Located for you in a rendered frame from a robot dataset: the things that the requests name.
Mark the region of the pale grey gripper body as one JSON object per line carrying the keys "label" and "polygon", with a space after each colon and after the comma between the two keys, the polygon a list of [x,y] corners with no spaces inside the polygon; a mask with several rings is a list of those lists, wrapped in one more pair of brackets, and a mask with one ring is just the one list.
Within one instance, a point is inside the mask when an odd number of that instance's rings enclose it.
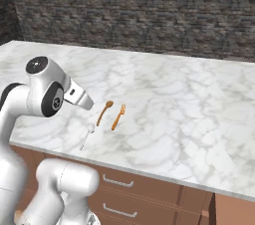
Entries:
{"label": "pale grey gripper body", "polygon": [[94,102],[86,92],[81,92],[77,94],[76,105],[89,111],[94,106]]}

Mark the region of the brown cabinet door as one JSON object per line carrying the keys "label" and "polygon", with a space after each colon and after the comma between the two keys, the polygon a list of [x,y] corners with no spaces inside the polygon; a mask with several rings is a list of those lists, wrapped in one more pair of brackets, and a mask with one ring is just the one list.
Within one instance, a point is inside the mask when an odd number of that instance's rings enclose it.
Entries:
{"label": "brown cabinet door", "polygon": [[18,210],[24,210],[37,191],[38,182],[36,179],[36,169],[40,162],[45,158],[45,154],[40,151],[35,151],[15,145],[12,145],[11,148],[24,159],[29,169],[27,183],[17,207]]}
{"label": "brown cabinet door", "polygon": [[215,195],[216,225],[255,225],[255,202]]}

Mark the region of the brown drawer front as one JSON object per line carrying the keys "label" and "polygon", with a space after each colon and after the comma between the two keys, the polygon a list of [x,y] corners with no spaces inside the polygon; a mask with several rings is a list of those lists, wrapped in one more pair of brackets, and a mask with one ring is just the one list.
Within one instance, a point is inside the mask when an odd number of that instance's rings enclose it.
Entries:
{"label": "brown drawer front", "polygon": [[[125,217],[106,211],[103,203],[107,206],[125,213],[137,212],[135,218]],[[120,193],[117,190],[100,187],[96,193],[89,198],[89,204],[97,214],[109,215],[115,219],[129,222],[132,225],[172,225],[175,210],[168,209],[162,205],[145,201],[141,197],[131,196],[127,193]]]}
{"label": "brown drawer front", "polygon": [[[129,172],[95,166],[101,177],[101,186],[121,191],[131,195],[138,195],[149,199],[154,199],[169,204],[179,202],[179,185],[158,179],[153,179]],[[127,188],[111,183],[104,182],[103,174],[109,179],[121,181],[124,183],[134,182],[133,187]]]}

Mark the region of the wooden spoon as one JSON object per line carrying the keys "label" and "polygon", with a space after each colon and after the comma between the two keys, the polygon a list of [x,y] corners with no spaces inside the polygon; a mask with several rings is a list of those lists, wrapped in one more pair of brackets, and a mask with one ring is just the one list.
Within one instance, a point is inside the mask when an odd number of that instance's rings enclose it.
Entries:
{"label": "wooden spoon", "polygon": [[100,115],[99,115],[99,118],[98,118],[98,120],[97,120],[97,126],[100,125],[100,122],[101,122],[102,117],[103,117],[104,113],[106,112],[106,110],[107,110],[108,108],[112,107],[113,104],[114,104],[113,101],[107,101],[107,102],[106,102],[105,107],[104,107],[103,110],[101,111],[101,113],[100,113]]}

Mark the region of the metallic spoon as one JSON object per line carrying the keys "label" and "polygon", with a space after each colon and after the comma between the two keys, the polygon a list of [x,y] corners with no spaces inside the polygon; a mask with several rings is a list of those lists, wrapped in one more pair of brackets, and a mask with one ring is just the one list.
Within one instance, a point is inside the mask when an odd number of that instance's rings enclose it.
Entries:
{"label": "metallic spoon", "polygon": [[83,150],[87,138],[88,138],[91,134],[93,134],[93,133],[95,132],[95,128],[96,128],[96,126],[95,126],[94,124],[90,124],[90,125],[88,126],[86,135],[85,135],[85,137],[84,137],[84,139],[83,139],[83,142],[82,142],[82,144],[81,144],[81,146],[80,146],[80,150]]}

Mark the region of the wooden fork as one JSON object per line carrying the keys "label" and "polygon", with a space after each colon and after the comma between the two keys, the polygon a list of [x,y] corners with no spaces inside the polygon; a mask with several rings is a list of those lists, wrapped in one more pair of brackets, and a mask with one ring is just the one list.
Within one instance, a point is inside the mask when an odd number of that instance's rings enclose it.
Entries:
{"label": "wooden fork", "polygon": [[121,116],[124,115],[125,113],[126,113],[126,105],[122,104],[120,112],[118,113],[114,123],[112,124],[112,130],[116,129],[116,126],[118,125]]}

